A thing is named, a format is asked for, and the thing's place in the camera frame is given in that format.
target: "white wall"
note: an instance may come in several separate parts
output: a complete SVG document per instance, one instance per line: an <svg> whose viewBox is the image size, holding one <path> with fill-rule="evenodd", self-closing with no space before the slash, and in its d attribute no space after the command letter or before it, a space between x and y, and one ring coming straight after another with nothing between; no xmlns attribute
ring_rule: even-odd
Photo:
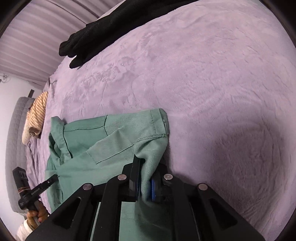
<svg viewBox="0 0 296 241"><path fill-rule="evenodd" d="M0 217L11 234L15 236L19 225L24 221L24 217L12 211L6 190L5 151L8 127L18 98L27 97L31 89L35 90L33 97L38 96L41 91L36 90L22 79L9 77L8 80L8 83L0 83Z"/></svg>

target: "human hand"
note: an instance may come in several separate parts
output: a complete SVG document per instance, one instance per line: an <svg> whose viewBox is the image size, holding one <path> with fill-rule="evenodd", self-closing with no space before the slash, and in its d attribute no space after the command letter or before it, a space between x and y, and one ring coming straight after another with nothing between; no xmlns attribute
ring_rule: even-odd
<svg viewBox="0 0 296 241"><path fill-rule="evenodd" d="M46 210L46 207L44 207L43 203L39 201L39 207L38 212L29 210L27 212L27 223L29 226L31 226L34 230L38 227L36 224L34 217L38 217L38 221L40 223L44 222L48 218L48 211Z"/></svg>

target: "purple cloth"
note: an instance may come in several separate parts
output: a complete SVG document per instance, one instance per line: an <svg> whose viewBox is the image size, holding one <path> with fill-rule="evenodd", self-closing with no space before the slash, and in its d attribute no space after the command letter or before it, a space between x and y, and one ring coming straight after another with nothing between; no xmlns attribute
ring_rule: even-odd
<svg viewBox="0 0 296 241"><path fill-rule="evenodd" d="M267 8L200 0L134 29L81 68L70 62L51 76L39 182L52 116L68 123L163 108L172 173L209 184L266 240L279 235L296 206L296 49Z"/></svg>

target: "triangular cutout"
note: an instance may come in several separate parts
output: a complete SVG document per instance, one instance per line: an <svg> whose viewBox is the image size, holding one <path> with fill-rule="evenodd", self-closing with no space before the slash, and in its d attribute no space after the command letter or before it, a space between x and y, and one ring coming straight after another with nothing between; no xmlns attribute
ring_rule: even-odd
<svg viewBox="0 0 296 241"><path fill-rule="evenodd" d="M215 199L210 199L209 201L215 213L217 222L222 230L228 229L237 224L237 220L228 213L219 202Z"/></svg>
<svg viewBox="0 0 296 241"><path fill-rule="evenodd" d="M69 229L72 225L80 201L80 198L76 198L74 202L72 202L58 217L53 220L53 223L62 228Z"/></svg>

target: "white sleeve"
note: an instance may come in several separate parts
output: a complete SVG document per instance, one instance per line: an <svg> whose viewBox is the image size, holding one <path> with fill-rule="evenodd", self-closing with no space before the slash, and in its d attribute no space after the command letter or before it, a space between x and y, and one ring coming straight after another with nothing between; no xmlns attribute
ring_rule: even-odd
<svg viewBox="0 0 296 241"><path fill-rule="evenodd" d="M25 241L29 234L32 232L33 230L29 227L27 220L25 220L18 228L15 239L16 241Z"/></svg>

